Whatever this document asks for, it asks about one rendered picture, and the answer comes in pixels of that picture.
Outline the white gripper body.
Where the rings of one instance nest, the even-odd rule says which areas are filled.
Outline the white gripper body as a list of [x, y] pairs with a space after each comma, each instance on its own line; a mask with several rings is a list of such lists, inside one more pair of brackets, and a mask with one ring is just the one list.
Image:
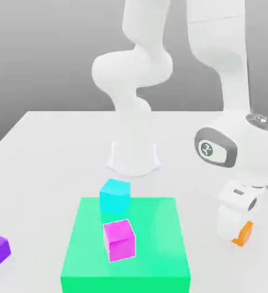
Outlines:
[[250, 221], [250, 212], [236, 211], [222, 204], [217, 213], [216, 232], [225, 240], [238, 237], [240, 230]]

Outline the small cyan cube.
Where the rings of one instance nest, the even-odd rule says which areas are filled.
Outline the small cyan cube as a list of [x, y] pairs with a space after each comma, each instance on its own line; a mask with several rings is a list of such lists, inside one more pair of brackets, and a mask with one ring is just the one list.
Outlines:
[[108, 179], [99, 191], [102, 212], [122, 215], [130, 205], [131, 187], [127, 181]]

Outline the large green box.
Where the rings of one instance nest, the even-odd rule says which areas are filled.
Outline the large green box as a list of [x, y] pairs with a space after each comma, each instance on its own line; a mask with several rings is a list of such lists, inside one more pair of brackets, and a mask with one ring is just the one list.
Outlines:
[[103, 224], [119, 218], [80, 199], [62, 272], [62, 293], [189, 293], [190, 270], [172, 197], [134, 197], [124, 215], [136, 236], [134, 258], [110, 262]]

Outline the small magenta cube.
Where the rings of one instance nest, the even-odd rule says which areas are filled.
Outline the small magenta cube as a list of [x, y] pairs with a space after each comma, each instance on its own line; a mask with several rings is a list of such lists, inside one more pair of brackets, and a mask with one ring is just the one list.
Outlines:
[[136, 237], [128, 219], [103, 224], [103, 242], [109, 262], [136, 256]]

